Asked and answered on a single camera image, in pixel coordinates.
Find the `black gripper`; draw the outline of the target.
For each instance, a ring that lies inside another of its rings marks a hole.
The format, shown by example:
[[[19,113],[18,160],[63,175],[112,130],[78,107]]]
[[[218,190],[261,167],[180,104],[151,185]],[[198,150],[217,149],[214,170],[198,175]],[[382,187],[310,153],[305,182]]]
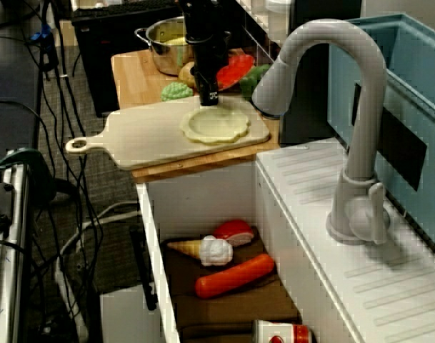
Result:
[[[219,103],[219,88],[216,75],[229,64],[229,33],[212,34],[206,38],[194,38],[186,35],[186,42],[194,50],[195,74],[202,77],[199,85],[199,97],[202,106]]]

